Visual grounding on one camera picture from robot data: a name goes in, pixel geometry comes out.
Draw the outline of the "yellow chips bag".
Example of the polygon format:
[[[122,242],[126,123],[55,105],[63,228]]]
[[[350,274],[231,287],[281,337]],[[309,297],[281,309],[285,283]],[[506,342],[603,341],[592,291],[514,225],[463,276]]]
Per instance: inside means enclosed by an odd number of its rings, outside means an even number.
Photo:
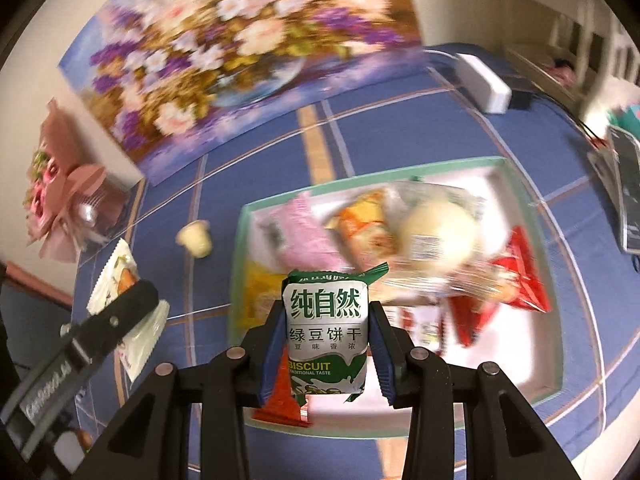
[[[273,303],[281,298],[285,275],[274,273],[257,262],[245,267],[240,326],[248,330],[262,325],[268,318]]]

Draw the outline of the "pink wrapped flower bouquet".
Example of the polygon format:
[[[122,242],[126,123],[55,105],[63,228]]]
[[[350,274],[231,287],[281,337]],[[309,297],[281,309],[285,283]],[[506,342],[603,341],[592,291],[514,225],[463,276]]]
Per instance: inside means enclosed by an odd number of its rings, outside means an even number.
[[[89,162],[73,118],[48,103],[27,170],[23,200],[29,244],[39,257],[74,263],[90,245],[104,245],[119,224],[128,192],[106,168]]]

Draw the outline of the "black smartphone on stand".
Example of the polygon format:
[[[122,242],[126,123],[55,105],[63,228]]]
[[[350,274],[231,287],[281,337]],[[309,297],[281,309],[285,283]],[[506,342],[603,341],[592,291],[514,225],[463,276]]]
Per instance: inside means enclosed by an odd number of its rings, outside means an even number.
[[[639,141],[629,132],[608,126],[613,157],[620,248],[639,255]]]

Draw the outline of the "beige orange egg roll packet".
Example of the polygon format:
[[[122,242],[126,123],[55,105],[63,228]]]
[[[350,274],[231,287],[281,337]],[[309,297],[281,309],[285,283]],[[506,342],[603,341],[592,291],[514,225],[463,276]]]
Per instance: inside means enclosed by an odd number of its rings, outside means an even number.
[[[396,238],[385,217],[384,198],[382,188],[360,194],[324,225],[338,235],[361,271],[390,262],[397,252]]]

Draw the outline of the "floral oil painting canvas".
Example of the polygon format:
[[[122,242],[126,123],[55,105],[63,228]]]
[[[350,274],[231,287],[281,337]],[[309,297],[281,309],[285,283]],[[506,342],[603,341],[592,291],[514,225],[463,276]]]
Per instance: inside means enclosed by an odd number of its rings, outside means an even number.
[[[273,118],[421,61],[411,0],[107,0],[60,70],[160,183]]]

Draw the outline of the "white wooden shelf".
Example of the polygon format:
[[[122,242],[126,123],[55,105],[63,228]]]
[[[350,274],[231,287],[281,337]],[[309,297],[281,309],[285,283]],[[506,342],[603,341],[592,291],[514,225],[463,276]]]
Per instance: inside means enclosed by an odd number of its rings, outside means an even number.
[[[639,102],[639,49],[604,0],[502,0],[506,58],[603,138]]]

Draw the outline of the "white rectangular device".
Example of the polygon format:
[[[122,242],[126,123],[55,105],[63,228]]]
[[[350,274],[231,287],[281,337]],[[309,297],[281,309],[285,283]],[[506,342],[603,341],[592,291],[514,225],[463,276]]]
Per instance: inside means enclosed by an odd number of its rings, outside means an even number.
[[[502,115],[509,109],[511,87],[477,56],[459,54],[456,75],[481,112]]]

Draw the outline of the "white orange snack packet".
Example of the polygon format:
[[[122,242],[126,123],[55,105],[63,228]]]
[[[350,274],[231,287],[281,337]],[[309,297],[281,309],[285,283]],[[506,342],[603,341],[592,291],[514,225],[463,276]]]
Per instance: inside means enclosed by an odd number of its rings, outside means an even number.
[[[91,315],[98,314],[138,279],[137,263],[129,244],[120,238],[96,280],[87,311]]]

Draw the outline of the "teal rimmed white tray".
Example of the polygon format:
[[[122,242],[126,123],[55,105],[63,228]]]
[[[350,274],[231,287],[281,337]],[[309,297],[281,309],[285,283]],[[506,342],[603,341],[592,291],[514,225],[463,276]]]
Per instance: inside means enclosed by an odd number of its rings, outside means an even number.
[[[532,250],[538,275],[551,304],[558,304],[548,266],[539,222],[529,205],[524,186],[503,157],[487,156],[433,162],[421,166],[365,174],[308,188],[314,216],[327,222],[338,210],[365,192],[390,182],[419,179],[427,183],[464,188],[484,200],[480,232],[484,252],[498,254],[506,246],[514,226],[522,226]],[[240,326],[245,267],[250,261],[281,273],[266,234],[259,223],[273,209],[293,198],[293,193],[256,200],[240,212],[231,273],[230,344],[239,344],[246,329]],[[495,361],[533,405],[556,396],[563,385],[564,356],[558,310],[526,311],[503,304],[471,347],[457,341],[454,322],[445,300],[375,283],[372,299],[383,306],[431,306],[444,308],[445,350],[442,358],[454,365],[475,368]],[[403,437],[409,429],[410,411],[394,410],[382,396],[375,368],[367,367],[366,388],[355,401],[346,396],[311,396],[307,404],[308,428],[277,425],[282,432],[328,438],[377,439]]]

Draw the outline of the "red crisps bag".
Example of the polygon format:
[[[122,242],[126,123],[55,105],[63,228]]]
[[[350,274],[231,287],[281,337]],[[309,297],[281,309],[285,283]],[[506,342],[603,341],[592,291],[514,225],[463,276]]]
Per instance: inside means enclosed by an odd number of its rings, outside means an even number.
[[[522,226],[514,226],[502,252],[462,266],[449,279],[449,305],[459,344],[471,347],[500,304],[527,311],[551,310]]]

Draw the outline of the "yellow jelly cup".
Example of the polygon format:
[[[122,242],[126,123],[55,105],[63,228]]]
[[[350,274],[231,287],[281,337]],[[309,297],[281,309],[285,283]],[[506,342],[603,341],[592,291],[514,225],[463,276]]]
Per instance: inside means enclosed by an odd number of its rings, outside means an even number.
[[[194,220],[186,224],[176,235],[176,243],[182,246],[193,258],[207,257],[213,250],[209,234],[209,222]]]

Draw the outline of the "long red snack packet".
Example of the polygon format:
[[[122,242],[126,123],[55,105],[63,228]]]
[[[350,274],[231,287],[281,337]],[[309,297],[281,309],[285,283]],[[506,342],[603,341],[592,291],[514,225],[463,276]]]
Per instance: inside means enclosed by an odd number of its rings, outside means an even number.
[[[303,398],[303,401],[303,405],[299,405],[292,395],[288,374],[288,349],[284,348],[271,396],[262,408],[253,411],[252,419],[270,424],[308,428],[310,423],[305,408],[306,398]]]

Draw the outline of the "red white milk biscuit packet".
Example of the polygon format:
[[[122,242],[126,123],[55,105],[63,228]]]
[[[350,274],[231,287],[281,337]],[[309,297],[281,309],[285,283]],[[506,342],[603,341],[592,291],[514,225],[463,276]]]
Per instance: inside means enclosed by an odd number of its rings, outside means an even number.
[[[427,348],[439,356],[445,350],[444,308],[431,306],[386,306],[390,325],[405,330],[416,347]]]

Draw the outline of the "clear round bun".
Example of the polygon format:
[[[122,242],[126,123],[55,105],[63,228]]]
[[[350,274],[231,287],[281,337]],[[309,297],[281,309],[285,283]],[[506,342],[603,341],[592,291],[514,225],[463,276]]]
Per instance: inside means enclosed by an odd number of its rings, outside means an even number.
[[[449,279],[462,266],[490,260],[480,222],[484,200],[464,188],[399,180],[384,188],[386,221],[397,252],[384,282],[398,289],[449,296]]]

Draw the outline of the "pink snack packet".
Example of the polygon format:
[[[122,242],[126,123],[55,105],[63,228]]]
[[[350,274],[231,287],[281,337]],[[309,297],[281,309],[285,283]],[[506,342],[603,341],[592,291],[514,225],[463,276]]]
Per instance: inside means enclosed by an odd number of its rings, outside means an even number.
[[[312,213],[309,192],[277,206],[259,225],[286,272],[347,272],[352,268]]]

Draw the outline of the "white phone stand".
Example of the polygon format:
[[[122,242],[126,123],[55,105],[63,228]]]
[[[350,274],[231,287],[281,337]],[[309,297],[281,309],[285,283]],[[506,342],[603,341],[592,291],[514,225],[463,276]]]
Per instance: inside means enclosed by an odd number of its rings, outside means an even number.
[[[618,207],[618,191],[616,177],[613,171],[613,159],[611,151],[608,148],[598,148],[587,154],[588,160],[602,182],[608,197],[612,200],[615,207]]]

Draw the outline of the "black power adapter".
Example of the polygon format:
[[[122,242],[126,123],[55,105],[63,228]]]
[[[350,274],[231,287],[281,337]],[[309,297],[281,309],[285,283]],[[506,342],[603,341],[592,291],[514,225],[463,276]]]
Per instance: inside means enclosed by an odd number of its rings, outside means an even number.
[[[536,91],[523,88],[512,88],[509,102],[510,110],[529,110]]]

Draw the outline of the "white green cracker packet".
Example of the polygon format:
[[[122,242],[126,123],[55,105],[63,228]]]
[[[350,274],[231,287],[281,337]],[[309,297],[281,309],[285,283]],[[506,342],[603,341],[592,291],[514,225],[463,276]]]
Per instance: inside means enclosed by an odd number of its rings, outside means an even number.
[[[135,382],[160,340],[170,305],[160,300],[157,307],[138,323],[116,347],[116,354],[130,382]]]

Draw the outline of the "green white biscuit packet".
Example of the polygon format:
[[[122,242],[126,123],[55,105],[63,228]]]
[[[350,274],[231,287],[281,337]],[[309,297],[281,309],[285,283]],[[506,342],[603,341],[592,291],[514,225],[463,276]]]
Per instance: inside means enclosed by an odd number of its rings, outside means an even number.
[[[299,271],[282,284],[292,393],[347,396],[363,393],[369,349],[369,287],[388,265],[360,273]]]

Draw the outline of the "blue plaid tablecloth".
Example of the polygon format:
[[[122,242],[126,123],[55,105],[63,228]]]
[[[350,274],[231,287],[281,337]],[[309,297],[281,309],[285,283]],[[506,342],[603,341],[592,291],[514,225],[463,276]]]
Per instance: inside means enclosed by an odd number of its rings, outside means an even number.
[[[418,388],[382,330],[447,373],[498,375],[567,456],[639,392],[639,260],[601,183],[608,146],[509,63],[470,44],[378,52],[384,82],[305,92],[164,182],[78,266],[84,322],[137,275],[155,313],[76,403],[103,434],[157,367],[179,388],[278,326],[241,412],[255,479],[379,479]]]

